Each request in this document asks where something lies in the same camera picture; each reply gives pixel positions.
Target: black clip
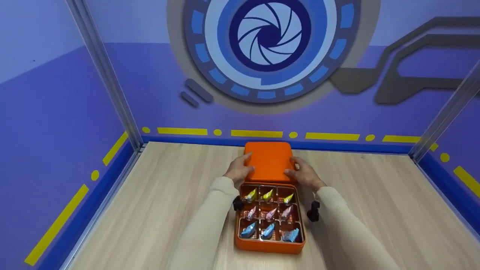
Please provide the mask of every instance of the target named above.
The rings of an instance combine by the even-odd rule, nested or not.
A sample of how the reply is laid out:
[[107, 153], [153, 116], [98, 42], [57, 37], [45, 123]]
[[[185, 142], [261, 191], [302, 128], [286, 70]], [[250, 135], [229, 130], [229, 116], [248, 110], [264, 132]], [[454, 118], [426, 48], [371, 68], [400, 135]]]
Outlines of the black clip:
[[244, 206], [244, 203], [243, 201], [241, 200], [240, 196], [237, 196], [234, 200], [233, 200], [233, 209], [235, 211], [240, 211], [243, 209], [243, 206]]
[[319, 220], [320, 214], [318, 213], [318, 208], [320, 208], [320, 202], [313, 201], [312, 208], [307, 211], [307, 217], [311, 222], [317, 222]]

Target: yellow stripe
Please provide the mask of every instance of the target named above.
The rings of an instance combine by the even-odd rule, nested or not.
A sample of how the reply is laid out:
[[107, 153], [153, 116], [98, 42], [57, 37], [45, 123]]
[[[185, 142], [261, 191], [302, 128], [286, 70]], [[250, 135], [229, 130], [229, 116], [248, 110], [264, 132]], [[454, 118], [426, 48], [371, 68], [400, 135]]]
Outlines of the yellow stripe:
[[158, 134], [208, 135], [206, 128], [159, 127], [157, 130]]
[[432, 144], [432, 146], [430, 147], [430, 150], [435, 151], [437, 148], [438, 148], [438, 144], [434, 143], [434, 144]]
[[458, 166], [453, 170], [453, 173], [462, 180], [462, 182], [471, 190], [477, 197], [480, 198], [480, 184], [473, 178], [462, 166]]
[[283, 131], [232, 130], [231, 135], [235, 137], [281, 138], [283, 137]]
[[395, 136], [395, 135], [385, 135], [382, 140], [386, 143], [417, 143], [420, 141], [419, 136]]
[[305, 139], [314, 140], [337, 140], [337, 141], [358, 141], [360, 134], [344, 134], [344, 133], [315, 133], [307, 132]]
[[82, 187], [80, 187], [80, 189], [77, 191], [77, 194], [73, 196], [68, 205], [63, 209], [57, 219], [50, 226], [48, 231], [43, 235], [42, 239], [40, 239], [37, 245], [33, 248], [32, 252], [28, 254], [27, 258], [25, 259], [26, 264], [29, 264], [31, 266], [34, 266], [36, 264], [38, 259], [40, 259], [42, 254], [47, 249], [47, 247], [52, 243], [55, 236], [57, 236], [60, 229], [65, 225], [68, 218], [72, 215], [77, 206], [83, 200], [87, 192], [88, 187], [86, 185], [82, 185]]
[[107, 166], [110, 163], [110, 161], [112, 161], [113, 157], [120, 150], [120, 147], [123, 145], [123, 143], [125, 143], [127, 138], [128, 138], [127, 132], [124, 132], [120, 136], [120, 139], [117, 140], [117, 142], [113, 145], [113, 147], [110, 149], [110, 151], [107, 153], [107, 155], [102, 159], [103, 164], [105, 164], [105, 166]]

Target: orange lid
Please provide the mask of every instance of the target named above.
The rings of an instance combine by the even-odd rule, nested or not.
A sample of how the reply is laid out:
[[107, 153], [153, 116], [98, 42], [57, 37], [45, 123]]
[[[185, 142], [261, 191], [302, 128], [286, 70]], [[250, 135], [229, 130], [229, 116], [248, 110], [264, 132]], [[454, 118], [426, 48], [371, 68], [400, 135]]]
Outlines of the orange lid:
[[248, 142], [245, 154], [252, 155], [245, 161], [245, 166], [254, 166], [255, 170], [245, 178], [245, 182], [267, 182], [291, 184], [295, 179], [284, 174], [285, 169], [293, 170], [290, 161], [292, 148], [287, 142]]

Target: yellow wrapped candy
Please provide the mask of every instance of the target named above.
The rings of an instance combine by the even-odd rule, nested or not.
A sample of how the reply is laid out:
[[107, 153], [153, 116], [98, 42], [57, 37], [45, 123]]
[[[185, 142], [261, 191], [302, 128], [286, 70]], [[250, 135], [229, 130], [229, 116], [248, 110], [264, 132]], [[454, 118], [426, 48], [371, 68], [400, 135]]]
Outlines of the yellow wrapped candy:
[[262, 199], [265, 200], [265, 201], [268, 201], [268, 200], [272, 197], [272, 194], [273, 194], [273, 189], [270, 190], [269, 192], [265, 193], [265, 194], [262, 196]]
[[256, 195], [257, 195], [257, 189], [254, 189], [245, 197], [245, 199], [249, 202], [254, 201]]
[[293, 198], [293, 193], [292, 193], [290, 196], [284, 198], [284, 199], [283, 199], [283, 202], [284, 202], [284, 203], [289, 203], [289, 202], [292, 200], [292, 198]]

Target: orange box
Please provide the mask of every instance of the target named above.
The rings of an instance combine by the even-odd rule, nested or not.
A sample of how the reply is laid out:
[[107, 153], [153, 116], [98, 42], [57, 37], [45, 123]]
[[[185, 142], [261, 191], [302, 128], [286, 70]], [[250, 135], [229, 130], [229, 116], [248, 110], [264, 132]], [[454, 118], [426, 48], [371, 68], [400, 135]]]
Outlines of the orange box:
[[[256, 190], [256, 199], [244, 201], [242, 210], [237, 211], [235, 227], [235, 245], [239, 249], [299, 254], [305, 245], [305, 229], [301, 219], [299, 197], [295, 179], [284, 174], [285, 169], [293, 169], [294, 163], [290, 161], [292, 150], [286, 142], [248, 142], [245, 153], [252, 152], [245, 162], [246, 166], [255, 166], [255, 171], [245, 178], [245, 183], [240, 186], [240, 197], [244, 199], [252, 190]], [[265, 201], [262, 196], [272, 190], [272, 196]], [[292, 200], [286, 204], [284, 198], [293, 194]], [[291, 214], [285, 220], [281, 214], [292, 206]], [[252, 219], [247, 219], [248, 213], [254, 208]], [[274, 211], [271, 220], [265, 219], [268, 212]], [[240, 233], [250, 224], [255, 223], [255, 232], [250, 238], [241, 238]], [[263, 231], [272, 223], [275, 229], [270, 239], [262, 239]], [[299, 229], [295, 241], [285, 242], [282, 235], [286, 231]]]

